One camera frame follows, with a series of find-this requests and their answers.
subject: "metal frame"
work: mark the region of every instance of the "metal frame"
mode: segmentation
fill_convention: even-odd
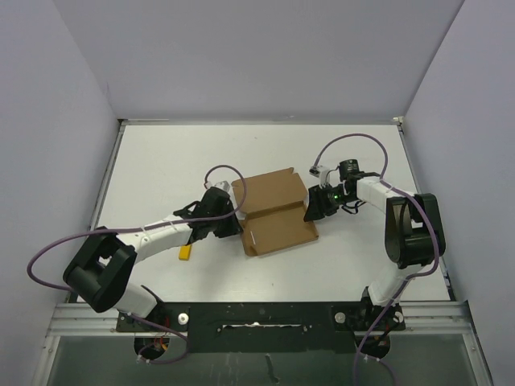
[[[405,331],[391,335],[467,335],[472,333],[472,319],[466,303],[402,302]],[[62,303],[56,306],[48,327],[48,337],[61,336],[155,336],[162,332],[125,333],[115,330],[118,312],[97,314],[86,303]]]
[[[108,166],[105,171],[104,178],[101,183],[98,199],[93,211],[91,220],[91,228],[95,228],[98,224],[98,219],[105,202],[105,196],[109,188],[109,182],[113,169],[115,166],[116,158],[120,145],[122,142],[125,127],[127,125],[334,125],[334,124],[364,124],[363,122],[297,122],[293,121],[291,117],[285,117],[285,121],[242,121],[242,122],[183,122],[183,121],[123,121],[118,133],[117,139],[114,144],[113,153],[109,159]],[[420,189],[418,180],[415,178],[412,162],[406,148],[404,132],[402,123],[397,120],[392,121],[371,121],[366,124],[370,125],[384,125],[393,124],[399,128],[399,135],[406,152],[408,163],[410,164],[411,174],[414,177],[415,186]],[[448,280],[447,270],[443,267],[443,274],[446,278],[447,286],[450,287]],[[406,330],[405,331],[392,331],[392,335],[462,335],[465,347],[467,349],[468,358],[478,386],[492,386],[492,378],[490,376],[488,365],[484,359],[482,350],[480,349],[479,340],[474,331],[472,317],[468,309],[467,303],[460,302],[403,302],[401,303]],[[138,332],[138,333],[120,333],[116,332],[118,312],[116,310],[108,310],[105,313],[97,314],[86,303],[64,303],[57,304],[52,316],[50,326],[47,331],[47,337],[43,345],[43,352],[39,359],[38,366],[32,380],[34,386],[44,386],[47,384],[56,352],[59,347],[60,337],[62,336],[75,336],[75,337],[88,337],[88,336],[104,336],[104,337],[127,337],[127,336],[155,336],[162,335],[163,333],[154,332]]]
[[[397,128],[398,128],[398,131],[399,131],[399,137],[401,138],[402,148],[404,149],[404,153],[406,154],[406,159],[408,160],[408,166],[410,167],[410,172],[411,172],[411,176],[413,177],[413,180],[415,182],[415,187],[417,189],[417,192],[421,192],[422,188],[420,187],[420,183],[418,182],[417,175],[416,175],[415,170],[413,168],[413,161],[412,161],[412,158],[410,156],[410,152],[408,150],[408,146],[406,144],[406,139],[404,137],[404,135],[405,135],[405,133],[404,133],[404,126],[403,126],[404,117],[397,117],[397,118],[394,118],[394,120],[398,121]],[[449,298],[452,301],[454,301],[454,300],[456,300],[456,296],[455,296],[454,291],[452,289],[451,279],[449,278],[449,273],[448,273],[447,267],[445,265],[445,257],[440,257],[439,268],[442,271],[443,280],[445,281],[445,285],[447,286],[447,291],[449,292]]]

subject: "glass panel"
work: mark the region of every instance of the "glass panel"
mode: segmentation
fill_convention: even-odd
[[[63,337],[52,369],[51,386],[142,386],[213,384],[217,386],[350,385],[353,355],[330,351],[271,354],[194,354],[165,366],[136,364],[133,339]],[[183,349],[172,340],[171,358]],[[461,335],[395,335],[385,360],[399,385],[476,385]],[[360,386],[391,385],[378,363],[361,361]]]

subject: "black mounting plate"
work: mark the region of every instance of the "black mounting plate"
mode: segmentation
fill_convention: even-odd
[[[160,303],[159,314],[169,318],[171,329],[187,331],[191,353],[353,353],[356,344],[352,320],[361,307],[361,302],[165,302]],[[348,322],[336,321],[339,312],[348,315]],[[181,313],[189,316],[186,326],[178,323]],[[387,323],[392,322],[385,318],[377,330],[383,331]],[[156,331],[125,314],[118,317],[116,330]]]

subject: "white enclosure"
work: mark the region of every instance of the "white enclosure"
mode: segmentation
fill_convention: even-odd
[[[205,172],[221,163],[244,176],[293,166],[306,187],[316,185],[308,173],[316,155],[347,133],[383,142],[389,152],[385,178],[415,191],[395,125],[128,125],[99,225],[132,227],[164,218],[200,199]],[[384,162],[375,142],[349,138],[331,146],[321,164],[333,168],[349,158],[366,171],[380,171]],[[211,177],[213,183],[234,179],[230,170]],[[190,261],[179,261],[173,248],[136,265],[132,278],[169,302],[359,301],[381,269],[393,264],[384,246],[385,215],[365,205],[358,216],[340,211],[316,227],[316,242],[262,257],[247,257],[237,236],[211,235],[194,243]],[[402,300],[449,300],[440,271],[415,280]]]
[[[456,294],[470,302],[496,386],[512,384],[514,14],[513,0],[4,0],[2,383],[29,384],[39,355],[55,354],[43,341],[64,294],[31,283],[25,268],[45,244],[90,225],[117,119],[305,126],[128,126],[101,211],[108,226],[158,220],[199,198],[214,163],[244,175],[293,166],[309,187],[307,168],[342,130],[375,133],[390,152],[387,178],[414,190],[394,126],[307,126],[406,115],[411,166],[439,198]],[[335,145],[323,163],[351,157],[381,166],[365,140]],[[237,238],[209,237],[189,262],[168,251],[134,275],[167,300],[358,299],[389,264],[382,221],[365,206],[317,224],[313,244],[252,259]],[[79,244],[35,272],[60,282]],[[448,298],[438,272],[403,299]]]

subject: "cable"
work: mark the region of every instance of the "cable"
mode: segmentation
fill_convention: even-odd
[[[391,375],[392,380],[393,380],[393,386],[398,386],[399,385],[397,376],[395,375],[395,372],[393,371],[392,367],[389,364],[387,364],[383,359],[374,358],[374,357],[372,357],[370,355],[369,355],[369,358],[373,358],[378,363],[380,363],[384,368],[386,368],[386,370],[388,370],[388,372]]]
[[[155,300],[157,300],[157,301],[158,301],[158,303],[164,303],[164,302],[163,302],[163,300],[162,300],[158,295],[156,295],[156,294],[155,294],[155,292],[154,292],[152,289],[148,288],[146,285],[143,285],[143,284],[141,285],[141,287],[142,287],[146,292],[148,292],[150,295],[152,295],[152,296],[155,298]]]
[[[149,320],[146,320],[144,318],[140,318],[139,316],[136,316],[136,315],[133,315],[131,314],[130,312],[126,313],[126,315],[129,317],[129,318],[132,318],[134,319],[136,322],[140,322],[140,323],[143,323],[143,324],[146,324],[147,326],[150,326],[150,327],[153,327],[153,328],[157,328],[158,330],[161,330],[161,331],[164,331],[164,332],[167,332],[167,333],[170,333],[170,334],[173,334],[175,336],[178,336],[179,338],[181,338],[184,342],[186,342],[186,348],[184,349],[184,352],[179,355],[179,356],[176,356],[175,358],[172,358],[172,359],[165,359],[165,360],[150,360],[150,359],[147,359],[147,363],[152,363],[152,364],[172,364],[172,363],[175,363],[175,362],[179,362],[181,359],[184,359],[188,354],[189,354],[189,345],[190,345],[190,342],[189,340],[187,339],[187,336],[186,335],[183,335],[181,334],[180,332],[178,331],[175,331],[175,330],[172,330],[171,328],[168,328],[168,327],[165,327],[165,326],[161,326],[160,324],[157,324],[157,323],[154,323],[154,322],[151,322]],[[149,347],[152,347],[154,346],[154,342],[152,343],[149,343],[147,344],[146,346],[144,346],[139,352],[138,352],[138,358],[142,355],[142,353]]]
[[[379,337],[378,340],[375,341],[375,344],[377,344],[379,346],[379,343],[381,343],[383,340],[386,339],[386,337],[388,336],[388,334],[390,332],[392,332],[393,330],[395,330],[397,327],[399,327],[401,325],[401,323],[397,322],[395,323],[393,326],[389,327],[388,330],[386,330],[385,332],[383,332],[383,334]]]
[[[148,343],[148,344],[146,344],[145,346],[143,346],[142,348],[140,348],[140,349],[139,349],[139,351],[138,351],[138,358],[136,359],[136,363],[139,363],[139,361],[140,361],[141,359],[144,359],[144,360],[147,362],[147,364],[149,364],[149,363],[150,363],[150,359],[145,358],[145,357],[143,356],[143,352],[144,352],[147,348],[151,348],[151,347],[153,347],[153,348],[157,348],[157,346],[158,346],[158,343],[157,343],[156,339],[154,339],[154,342]]]
[[[385,172],[386,172],[386,168],[388,167],[388,152],[386,151],[386,148],[385,146],[379,142],[379,140],[375,137],[373,137],[372,135],[369,135],[369,134],[365,134],[365,133],[352,133],[352,134],[345,134],[345,135],[342,135],[340,137],[337,137],[335,139],[333,139],[332,141],[330,141],[326,146],[324,146],[322,148],[322,150],[320,151],[319,155],[316,157],[316,160],[315,160],[315,163],[313,164],[313,166],[318,166],[319,165],[319,162],[320,162],[320,159],[322,158],[322,154],[323,152],[330,146],[332,145],[333,143],[335,143],[336,141],[339,141],[340,139],[345,139],[345,138],[350,138],[350,137],[364,137],[364,138],[368,138],[368,139],[371,139],[372,141],[376,142],[379,147],[381,147],[381,150],[383,150],[383,154],[385,155],[385,164],[383,166],[383,170],[381,170],[381,174],[379,175],[379,178],[380,179],[383,179],[383,177],[385,176]]]
[[[69,287],[67,287],[65,285],[53,284],[53,283],[50,283],[48,281],[42,280],[39,277],[35,276],[34,272],[32,272],[32,268],[34,266],[34,263],[42,255],[44,255],[46,252],[48,252],[49,250],[55,248],[58,245],[66,243],[67,241],[71,241],[71,240],[75,240],[75,239],[80,239],[81,237],[108,235],[108,234],[113,234],[113,233],[136,233],[136,232],[140,232],[140,231],[145,232],[145,231],[151,231],[153,229],[167,227],[168,225],[171,225],[171,224],[174,224],[174,225],[176,225],[176,224],[190,224],[190,223],[198,223],[200,221],[223,220],[223,219],[226,219],[226,218],[236,214],[240,210],[240,208],[243,205],[243,203],[245,202],[245,199],[247,198],[247,183],[246,183],[245,178],[243,177],[243,175],[240,173],[240,171],[238,169],[230,166],[230,165],[217,165],[217,166],[214,166],[214,167],[212,167],[211,169],[208,170],[208,172],[206,173],[206,175],[204,177],[204,181],[207,182],[208,178],[209,178],[209,175],[213,171],[215,171],[216,169],[220,169],[222,167],[234,171],[238,175],[238,177],[240,177],[240,179],[242,181],[242,185],[243,185],[243,197],[241,197],[240,203],[238,203],[238,205],[230,213],[227,213],[227,214],[221,215],[221,216],[204,217],[204,218],[199,218],[199,219],[185,219],[185,220],[175,220],[175,221],[163,221],[162,223],[157,223],[157,224],[149,225],[147,227],[140,227],[140,228],[95,229],[95,230],[92,230],[92,231],[81,232],[81,233],[77,233],[75,235],[66,236],[66,237],[63,237],[62,239],[54,241],[53,243],[50,243],[46,247],[40,249],[30,259],[30,261],[29,261],[29,263],[27,265],[27,275],[29,276],[30,279],[32,279],[33,281],[35,281],[36,283],[38,283],[40,285],[44,285],[45,287],[54,288],[56,290],[64,290],[64,291],[72,291],[73,292],[73,289],[71,289],[71,288],[69,288]]]
[[[164,326],[165,327],[169,327],[170,326],[170,319],[167,316],[165,317]],[[168,346],[163,341],[163,338],[165,336],[166,336],[166,334],[165,335],[161,335],[161,337],[156,336],[155,339],[154,339],[154,344],[156,346],[161,346],[164,350],[167,350]]]
[[[357,215],[359,212],[359,208],[365,205],[365,201],[357,200],[353,207],[349,207],[346,203],[344,203],[341,208],[346,211],[347,213],[351,215]]]
[[[329,183],[330,182],[330,174],[333,172],[333,171],[337,171],[338,170],[338,166],[335,168],[335,169],[330,169],[330,171],[326,174],[325,176],[325,183]]]
[[[379,147],[381,147],[381,150],[383,151],[383,154],[385,155],[385,163],[384,163],[383,169],[382,169],[382,171],[381,171],[381,173],[379,175],[379,180],[381,181],[381,184],[383,184],[384,186],[388,187],[391,191],[397,193],[398,195],[402,195],[403,197],[406,197],[415,206],[415,208],[417,209],[418,213],[422,217],[422,221],[426,225],[427,230],[429,231],[429,235],[431,237],[431,243],[433,244],[433,250],[435,252],[435,259],[434,259],[434,263],[433,263],[433,266],[431,267],[431,269],[428,270],[427,272],[424,272],[424,273],[414,273],[412,275],[407,276],[406,279],[404,280],[404,282],[401,284],[401,286],[397,290],[397,292],[389,300],[389,302],[386,304],[385,308],[383,308],[381,313],[377,316],[376,320],[373,321],[372,325],[369,327],[369,329],[367,330],[367,332],[363,336],[363,339],[361,340],[361,342],[360,342],[360,344],[359,344],[359,346],[357,348],[356,355],[354,356],[354,363],[353,363],[353,366],[352,366],[352,382],[353,382],[354,386],[357,386],[358,385],[358,377],[357,377],[358,360],[359,360],[359,357],[360,357],[360,354],[361,354],[361,349],[365,345],[365,342],[366,342],[367,338],[370,336],[370,334],[372,333],[372,331],[376,327],[376,325],[381,321],[383,316],[385,316],[385,314],[388,311],[388,309],[395,303],[395,300],[402,294],[402,291],[404,291],[404,289],[406,288],[406,286],[408,285],[408,283],[410,282],[411,279],[414,279],[416,277],[429,276],[432,273],[434,273],[436,271],[436,269],[438,269],[438,267],[439,267],[439,259],[440,259],[440,251],[439,251],[438,239],[436,238],[435,230],[433,229],[433,226],[431,225],[431,222],[429,221],[429,218],[427,218],[426,213],[424,212],[424,210],[422,209],[420,204],[417,202],[417,200],[414,199],[411,195],[408,195],[406,192],[404,192],[404,191],[402,191],[400,189],[397,189],[396,187],[393,187],[392,185],[390,185],[389,183],[387,183],[386,181],[383,180],[383,177],[385,176],[385,172],[386,172],[386,167],[388,166],[388,152],[386,151],[385,146],[382,143],[380,143],[377,138],[375,138],[375,137],[373,137],[371,135],[368,135],[368,134],[364,134],[364,133],[352,133],[352,134],[346,134],[346,135],[342,135],[340,137],[337,137],[337,138],[333,139],[332,141],[330,141],[326,146],[324,146],[322,148],[322,150],[320,151],[319,155],[317,156],[317,158],[315,160],[315,164],[314,165],[317,166],[319,164],[319,161],[320,161],[320,158],[322,157],[323,152],[330,145],[332,145],[336,141],[339,141],[340,139],[350,138],[350,137],[364,137],[364,138],[368,138],[368,139],[371,139],[372,141],[376,142],[379,145]]]

